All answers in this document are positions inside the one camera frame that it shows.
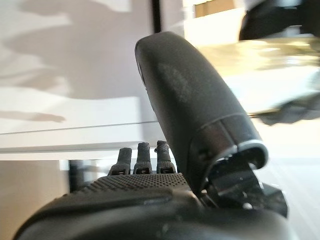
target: dark object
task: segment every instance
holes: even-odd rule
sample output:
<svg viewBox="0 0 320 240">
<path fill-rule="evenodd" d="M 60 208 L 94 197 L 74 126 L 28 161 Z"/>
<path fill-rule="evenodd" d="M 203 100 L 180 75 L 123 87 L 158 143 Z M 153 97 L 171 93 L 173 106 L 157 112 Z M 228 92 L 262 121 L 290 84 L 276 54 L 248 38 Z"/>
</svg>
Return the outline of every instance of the dark object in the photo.
<svg viewBox="0 0 320 240">
<path fill-rule="evenodd" d="M 267 149 L 251 120 L 212 65 L 190 43 L 170 32 L 141 39 L 138 68 L 152 108 L 179 170 L 199 194 L 213 165 L 255 149 L 245 158 L 257 169 Z"/>
<path fill-rule="evenodd" d="M 157 164 L 156 173 L 157 174 L 176 174 L 175 165 L 171 162 L 169 155 L 169 145 L 166 141 L 158 141 L 156 143 Z"/>
<path fill-rule="evenodd" d="M 320 118 L 320 94 L 300 97 L 281 105 L 277 111 L 255 114 L 253 117 L 260 118 L 264 124 L 269 126 Z"/>
<path fill-rule="evenodd" d="M 152 20 L 153 20 L 153 32 L 161 32 L 161 7 L 160 0 L 151 0 Z"/>
<path fill-rule="evenodd" d="M 69 160 L 69 191 L 70 193 L 85 186 L 84 166 L 82 160 Z"/>
<path fill-rule="evenodd" d="M 150 145 L 147 142 L 138 144 L 138 156 L 134 165 L 133 174 L 152 174 L 150 162 Z"/>
<path fill-rule="evenodd" d="M 290 26 L 301 26 L 301 33 L 320 37 L 319 0 L 301 0 L 299 5 L 286 7 L 282 3 L 280 0 L 265 0 L 247 11 L 239 40 L 264 38 Z"/>
<path fill-rule="evenodd" d="M 14 239 L 297 239 L 278 214 L 287 213 L 281 192 L 262 189 L 252 172 L 266 164 L 265 146 L 206 59 L 169 32 L 140 40 L 136 59 L 183 175 L 99 178 L 44 206 Z M 169 160 L 165 142 L 157 152 Z"/>
<path fill-rule="evenodd" d="M 121 148 L 118 155 L 118 161 L 113 165 L 108 173 L 109 175 L 128 175 L 130 174 L 132 149 L 128 147 Z"/>
</svg>

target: black vertical pole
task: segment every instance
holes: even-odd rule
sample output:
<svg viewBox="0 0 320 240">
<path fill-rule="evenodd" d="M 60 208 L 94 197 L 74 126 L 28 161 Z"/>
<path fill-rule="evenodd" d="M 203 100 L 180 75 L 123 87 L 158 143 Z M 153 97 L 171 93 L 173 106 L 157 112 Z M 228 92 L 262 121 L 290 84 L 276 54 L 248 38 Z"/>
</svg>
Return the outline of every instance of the black vertical pole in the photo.
<svg viewBox="0 0 320 240">
<path fill-rule="evenodd" d="M 153 32 L 161 32 L 161 9 L 160 0 L 152 0 L 152 18 L 153 18 Z"/>
</svg>

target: white surface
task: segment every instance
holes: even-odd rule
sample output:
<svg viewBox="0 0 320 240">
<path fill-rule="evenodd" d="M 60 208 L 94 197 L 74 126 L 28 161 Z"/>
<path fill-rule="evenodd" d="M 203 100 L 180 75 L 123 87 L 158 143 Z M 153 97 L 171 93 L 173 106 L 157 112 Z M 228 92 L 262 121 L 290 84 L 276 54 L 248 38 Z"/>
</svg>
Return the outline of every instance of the white surface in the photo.
<svg viewBox="0 0 320 240">
<path fill-rule="evenodd" d="M 148 0 L 1 1 L 0 133 L 155 120 L 134 56 L 150 14 Z"/>
</svg>

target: white wall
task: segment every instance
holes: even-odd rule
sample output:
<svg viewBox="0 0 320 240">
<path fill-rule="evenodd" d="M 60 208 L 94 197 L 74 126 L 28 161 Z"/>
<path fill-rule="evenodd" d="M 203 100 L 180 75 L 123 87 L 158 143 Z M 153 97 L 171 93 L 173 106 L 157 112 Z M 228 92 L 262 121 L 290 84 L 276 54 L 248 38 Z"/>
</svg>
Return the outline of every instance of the white wall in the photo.
<svg viewBox="0 0 320 240">
<path fill-rule="evenodd" d="M 148 0 L 1 1 L 1 151 L 143 140 L 139 124 L 156 117 L 134 48 L 151 19 Z M 122 124 L 132 132 L 109 128 Z"/>
</svg>

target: robotic hand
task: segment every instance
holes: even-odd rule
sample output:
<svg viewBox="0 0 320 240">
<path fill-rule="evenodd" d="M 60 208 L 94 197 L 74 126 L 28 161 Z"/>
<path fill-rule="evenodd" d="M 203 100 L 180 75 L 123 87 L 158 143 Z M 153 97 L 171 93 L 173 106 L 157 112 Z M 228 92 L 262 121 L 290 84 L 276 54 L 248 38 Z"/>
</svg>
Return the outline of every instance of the robotic hand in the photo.
<svg viewBox="0 0 320 240">
<path fill-rule="evenodd" d="M 170 32 L 138 41 L 138 69 L 167 143 L 140 143 L 130 174 L 123 148 L 108 176 L 55 199 L 15 240 L 296 240 L 282 192 L 253 170 L 268 152 L 225 82 L 191 44 Z"/>
</svg>

